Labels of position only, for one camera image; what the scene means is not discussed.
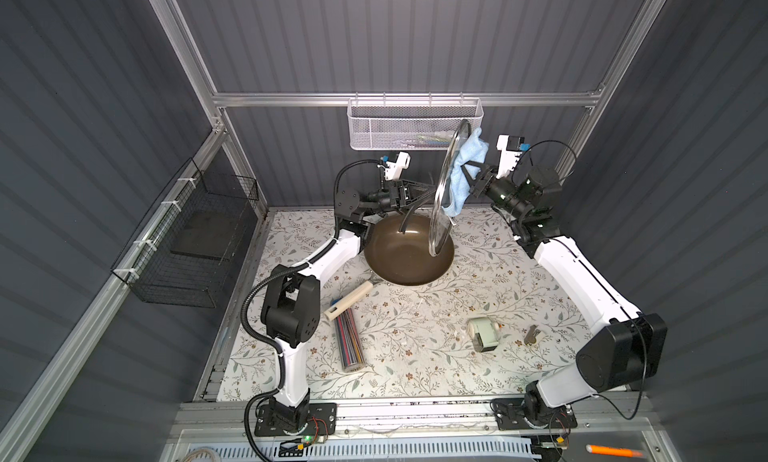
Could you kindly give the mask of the glass pot lid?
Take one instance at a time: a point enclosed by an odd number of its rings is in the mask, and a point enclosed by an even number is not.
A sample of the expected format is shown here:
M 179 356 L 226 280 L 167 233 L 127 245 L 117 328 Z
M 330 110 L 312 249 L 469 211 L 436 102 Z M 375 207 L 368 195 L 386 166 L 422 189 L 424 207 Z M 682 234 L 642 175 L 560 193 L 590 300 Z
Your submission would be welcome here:
M 442 252 L 453 227 L 451 217 L 445 213 L 445 208 L 451 205 L 451 173 L 455 159 L 471 132 L 470 122 L 462 119 L 451 138 L 440 170 L 430 215 L 428 247 L 432 257 L 437 257 Z

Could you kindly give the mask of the light blue cloth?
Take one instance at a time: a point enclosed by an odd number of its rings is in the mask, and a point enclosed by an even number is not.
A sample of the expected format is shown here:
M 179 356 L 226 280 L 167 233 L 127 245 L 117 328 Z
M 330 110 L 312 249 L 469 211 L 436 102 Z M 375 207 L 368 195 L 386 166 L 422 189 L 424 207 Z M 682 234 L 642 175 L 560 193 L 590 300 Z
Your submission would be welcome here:
M 461 145 L 451 164 L 448 185 L 441 204 L 443 212 L 448 217 L 458 216 L 470 195 L 470 182 L 462 167 L 468 162 L 477 164 L 485 162 L 489 144 L 481 139 L 481 134 L 482 128 L 475 128 Z

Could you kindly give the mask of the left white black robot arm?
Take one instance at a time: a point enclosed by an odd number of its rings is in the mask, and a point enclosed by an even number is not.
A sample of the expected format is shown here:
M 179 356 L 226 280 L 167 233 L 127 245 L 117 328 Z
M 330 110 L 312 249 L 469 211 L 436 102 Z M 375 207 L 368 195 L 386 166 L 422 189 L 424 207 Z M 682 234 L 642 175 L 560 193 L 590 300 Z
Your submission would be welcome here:
M 306 343 L 321 319 L 321 288 L 365 247 L 374 226 L 367 219 L 408 213 L 433 194 L 433 188 L 409 181 L 386 181 L 381 190 L 368 194 L 337 186 L 331 238 L 298 264 L 272 270 L 260 321 L 278 358 L 278 388 L 269 401 L 277 416 L 294 425 L 307 418 Z

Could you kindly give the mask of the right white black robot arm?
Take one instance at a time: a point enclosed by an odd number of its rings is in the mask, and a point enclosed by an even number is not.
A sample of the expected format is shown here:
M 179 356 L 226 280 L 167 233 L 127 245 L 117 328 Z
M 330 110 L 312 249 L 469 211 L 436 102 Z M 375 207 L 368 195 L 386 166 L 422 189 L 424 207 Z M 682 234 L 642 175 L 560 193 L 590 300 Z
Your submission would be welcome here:
M 618 386 L 644 384 L 659 368 L 667 325 L 623 297 L 564 235 L 552 213 L 562 190 L 558 173 L 532 168 L 521 183 L 497 168 L 470 161 L 460 169 L 473 195 L 507 215 L 517 243 L 546 269 L 579 309 L 591 339 L 573 362 L 555 369 L 525 389 L 522 411 L 533 427 L 550 424 L 568 405 Z

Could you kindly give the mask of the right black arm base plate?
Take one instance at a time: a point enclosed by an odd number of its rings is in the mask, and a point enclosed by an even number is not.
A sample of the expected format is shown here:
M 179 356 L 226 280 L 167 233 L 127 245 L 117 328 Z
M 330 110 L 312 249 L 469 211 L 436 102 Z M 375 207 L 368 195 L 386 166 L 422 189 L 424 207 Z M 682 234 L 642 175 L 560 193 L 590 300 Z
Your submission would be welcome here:
M 495 398 L 490 409 L 499 430 L 565 429 L 578 426 L 574 412 L 567 406 L 550 408 L 526 398 Z

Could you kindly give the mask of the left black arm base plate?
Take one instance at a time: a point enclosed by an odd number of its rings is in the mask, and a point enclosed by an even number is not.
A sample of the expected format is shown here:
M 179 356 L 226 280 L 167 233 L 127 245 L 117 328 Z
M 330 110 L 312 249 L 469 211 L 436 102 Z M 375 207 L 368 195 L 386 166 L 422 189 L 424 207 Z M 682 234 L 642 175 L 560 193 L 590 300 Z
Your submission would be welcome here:
M 333 435 L 337 412 L 335 403 L 306 403 L 291 408 L 270 400 L 256 409 L 253 434 L 258 437 Z

